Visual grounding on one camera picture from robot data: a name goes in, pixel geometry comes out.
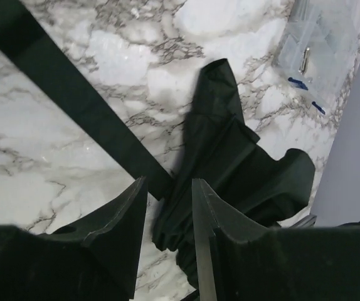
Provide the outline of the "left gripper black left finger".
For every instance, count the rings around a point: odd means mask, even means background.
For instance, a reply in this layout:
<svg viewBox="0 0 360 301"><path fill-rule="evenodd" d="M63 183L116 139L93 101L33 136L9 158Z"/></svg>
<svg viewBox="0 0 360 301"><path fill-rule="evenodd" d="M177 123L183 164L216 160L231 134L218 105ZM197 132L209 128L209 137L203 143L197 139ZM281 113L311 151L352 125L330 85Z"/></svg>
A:
<svg viewBox="0 0 360 301"><path fill-rule="evenodd" d="M147 181L51 234L0 224L0 300L131 300Z"/></svg>

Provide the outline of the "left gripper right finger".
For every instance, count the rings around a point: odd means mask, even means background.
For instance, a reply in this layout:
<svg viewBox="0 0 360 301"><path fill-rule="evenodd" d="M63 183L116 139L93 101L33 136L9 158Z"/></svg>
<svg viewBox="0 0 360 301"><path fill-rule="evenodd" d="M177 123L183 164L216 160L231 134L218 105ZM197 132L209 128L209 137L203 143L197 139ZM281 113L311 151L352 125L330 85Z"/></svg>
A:
<svg viewBox="0 0 360 301"><path fill-rule="evenodd" d="M266 228L192 183L201 300L360 300L360 222Z"/></svg>

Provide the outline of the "black folding umbrella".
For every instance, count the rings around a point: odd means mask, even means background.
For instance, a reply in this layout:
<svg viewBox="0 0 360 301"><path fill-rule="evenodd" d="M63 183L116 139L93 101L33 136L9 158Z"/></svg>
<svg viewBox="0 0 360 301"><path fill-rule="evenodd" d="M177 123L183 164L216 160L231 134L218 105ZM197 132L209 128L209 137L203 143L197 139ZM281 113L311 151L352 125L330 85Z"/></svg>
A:
<svg viewBox="0 0 360 301"><path fill-rule="evenodd" d="M204 179L224 201L266 227L307 205L312 160L300 149L274 160L258 145L259 136L245 125L227 59L199 72L183 128L183 161L171 177L19 1L0 1L0 50L131 176L147 177L151 194L164 202L152 240L160 250L177 252L177 264L193 287L201 285L193 179Z"/></svg>

